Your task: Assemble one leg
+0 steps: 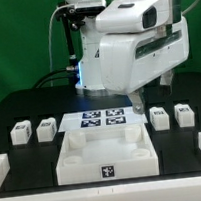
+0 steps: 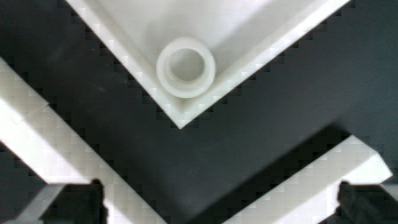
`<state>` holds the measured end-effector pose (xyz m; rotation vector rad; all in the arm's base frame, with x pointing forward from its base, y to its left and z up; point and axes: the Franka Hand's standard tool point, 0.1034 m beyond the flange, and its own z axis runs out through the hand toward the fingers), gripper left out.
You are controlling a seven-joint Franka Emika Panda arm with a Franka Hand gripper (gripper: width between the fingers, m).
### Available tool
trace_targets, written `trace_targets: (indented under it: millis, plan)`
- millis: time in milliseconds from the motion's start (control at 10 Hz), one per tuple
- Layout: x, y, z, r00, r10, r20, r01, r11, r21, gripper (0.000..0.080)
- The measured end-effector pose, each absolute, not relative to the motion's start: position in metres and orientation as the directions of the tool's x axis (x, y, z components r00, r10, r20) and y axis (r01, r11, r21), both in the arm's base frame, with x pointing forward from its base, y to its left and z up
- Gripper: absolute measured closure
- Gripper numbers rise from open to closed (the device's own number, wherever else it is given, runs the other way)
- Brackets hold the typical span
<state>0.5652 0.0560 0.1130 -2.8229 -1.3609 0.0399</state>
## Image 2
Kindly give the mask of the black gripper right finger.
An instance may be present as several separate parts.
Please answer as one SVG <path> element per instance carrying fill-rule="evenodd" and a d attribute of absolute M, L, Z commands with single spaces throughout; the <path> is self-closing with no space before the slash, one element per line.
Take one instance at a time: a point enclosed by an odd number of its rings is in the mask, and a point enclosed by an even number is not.
<path fill-rule="evenodd" d="M 338 202 L 352 224 L 398 224 L 398 184 L 340 184 Z"/>

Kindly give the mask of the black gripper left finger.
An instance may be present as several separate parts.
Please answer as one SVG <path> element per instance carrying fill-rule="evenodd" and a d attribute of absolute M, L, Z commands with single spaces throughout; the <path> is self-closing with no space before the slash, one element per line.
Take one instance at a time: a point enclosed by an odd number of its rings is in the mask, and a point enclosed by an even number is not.
<path fill-rule="evenodd" d="M 87 184 L 50 184 L 37 193 L 13 224 L 107 224 L 105 187 L 98 179 Z"/>

